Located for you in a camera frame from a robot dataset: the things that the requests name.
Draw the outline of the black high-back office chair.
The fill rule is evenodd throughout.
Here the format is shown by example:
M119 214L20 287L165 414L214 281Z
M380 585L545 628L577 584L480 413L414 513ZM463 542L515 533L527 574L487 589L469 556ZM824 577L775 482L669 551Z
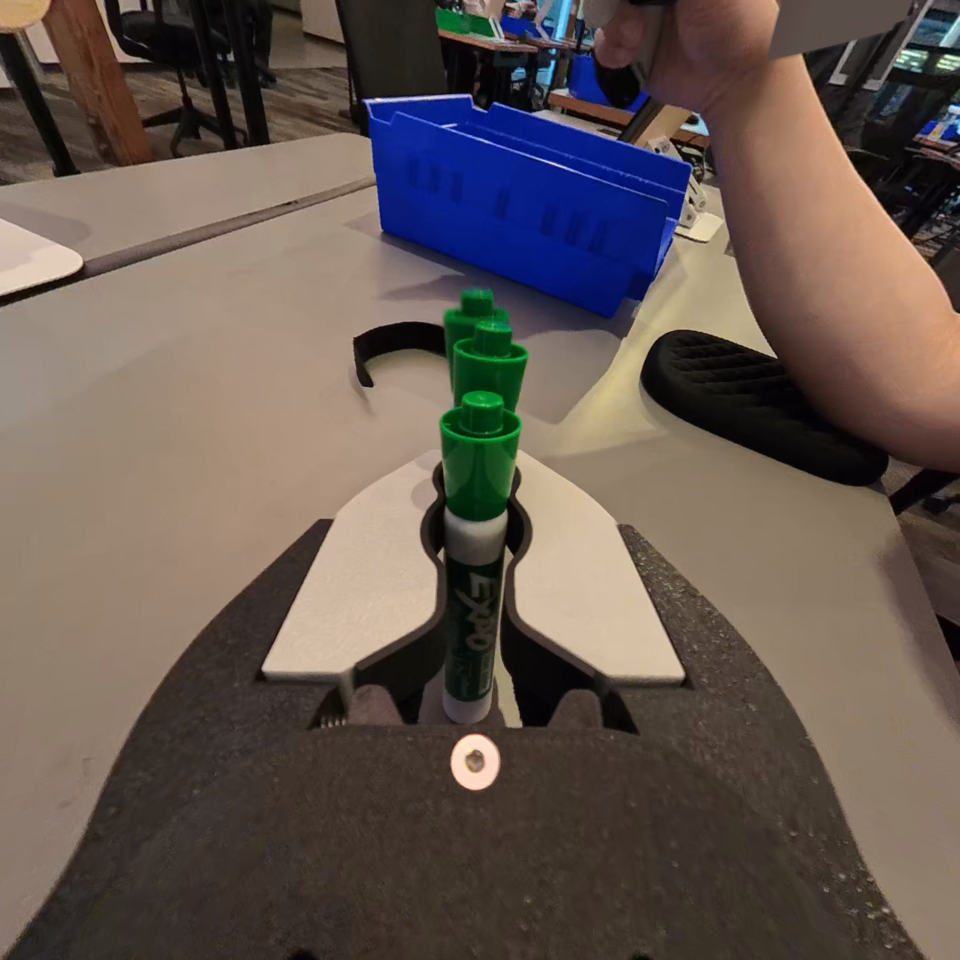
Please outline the black high-back office chair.
M449 92L433 1L338 1L336 7L362 137L369 136L366 100Z

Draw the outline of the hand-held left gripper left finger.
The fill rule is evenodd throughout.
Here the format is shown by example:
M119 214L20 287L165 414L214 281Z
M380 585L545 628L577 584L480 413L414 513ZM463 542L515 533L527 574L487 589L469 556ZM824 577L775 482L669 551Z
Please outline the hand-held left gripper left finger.
M262 663L266 680L347 681L354 666L435 613L436 556L421 531L440 462L430 449L336 513Z

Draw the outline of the small blue bin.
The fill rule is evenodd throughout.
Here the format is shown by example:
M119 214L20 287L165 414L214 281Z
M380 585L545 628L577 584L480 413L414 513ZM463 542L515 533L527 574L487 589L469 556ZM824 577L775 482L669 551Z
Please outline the small blue bin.
M568 84L569 94L584 102L613 107L635 113L649 99L649 94L628 70L601 69L601 83L597 78L592 54L577 54L574 58Z

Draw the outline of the green bin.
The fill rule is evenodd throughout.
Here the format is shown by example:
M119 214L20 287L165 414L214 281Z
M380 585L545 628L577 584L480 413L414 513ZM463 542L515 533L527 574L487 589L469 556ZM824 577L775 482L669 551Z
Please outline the green bin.
M438 30L459 36L479 37L487 40L505 39L499 22L479 14L468 13L452 8L435 8Z

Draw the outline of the green dry-erase marker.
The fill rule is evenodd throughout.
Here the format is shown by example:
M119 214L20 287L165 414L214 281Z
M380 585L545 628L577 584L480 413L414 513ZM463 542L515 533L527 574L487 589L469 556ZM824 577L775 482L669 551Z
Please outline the green dry-erase marker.
M513 340L505 320L479 320L473 331L454 343L450 372L454 407L470 392L496 394L503 402L500 435L519 436L522 422L516 414L522 392L528 351Z
M441 702L460 725L483 721L494 674L522 422L494 392L473 390L439 422L445 505L445 658Z
M449 362L452 362L455 345L473 337L474 328L482 321L495 321L509 325L510 317L504 307L497 306L493 290L482 288L463 290L459 305L446 310L443 314L443 336Z

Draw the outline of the monitor on rolling stand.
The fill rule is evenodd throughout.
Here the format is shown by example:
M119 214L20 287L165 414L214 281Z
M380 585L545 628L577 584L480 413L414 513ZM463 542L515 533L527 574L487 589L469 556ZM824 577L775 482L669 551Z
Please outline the monitor on rolling stand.
M196 35L202 74L212 98L222 144L224 149L234 150L239 145L238 133L219 60L213 48L207 5L203 1L189 1L188 6ZM249 28L244 3L223 2L223 14L246 121L246 144L254 147L267 146L271 143L270 131L261 93L253 35Z

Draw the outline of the wooden support post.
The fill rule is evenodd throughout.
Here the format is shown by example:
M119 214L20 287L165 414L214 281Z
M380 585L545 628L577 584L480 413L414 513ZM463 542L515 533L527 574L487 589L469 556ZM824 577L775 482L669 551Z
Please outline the wooden support post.
M109 33L95 1L52 1L44 29L101 159L117 166L153 162Z

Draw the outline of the blue plastic bin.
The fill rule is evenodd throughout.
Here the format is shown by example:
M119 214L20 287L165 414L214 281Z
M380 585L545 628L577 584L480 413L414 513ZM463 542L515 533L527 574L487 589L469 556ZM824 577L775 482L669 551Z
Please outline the blue plastic bin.
M689 163L467 94L364 104L385 233L605 318L644 299Z

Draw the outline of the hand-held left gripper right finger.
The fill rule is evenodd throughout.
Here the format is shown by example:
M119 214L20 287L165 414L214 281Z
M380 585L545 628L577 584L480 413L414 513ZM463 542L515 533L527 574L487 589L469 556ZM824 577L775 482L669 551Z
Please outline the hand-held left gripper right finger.
M521 451L508 504L502 659L523 689L678 687L686 672L618 523Z

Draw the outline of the person's right forearm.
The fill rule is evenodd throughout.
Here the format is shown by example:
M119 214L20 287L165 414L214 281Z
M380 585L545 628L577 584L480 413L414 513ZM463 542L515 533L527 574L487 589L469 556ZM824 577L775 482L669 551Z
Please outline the person's right forearm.
M798 56L735 57L702 115L751 312L848 433L958 474L959 318L856 172Z

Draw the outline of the person's right hand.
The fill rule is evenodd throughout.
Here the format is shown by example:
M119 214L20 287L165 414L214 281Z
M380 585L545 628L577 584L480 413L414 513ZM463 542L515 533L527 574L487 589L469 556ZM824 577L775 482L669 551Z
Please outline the person's right hand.
M780 7L776 1L620 2L595 33L594 56L607 69L627 68L653 34L652 59L641 69L644 90L709 119L767 66Z

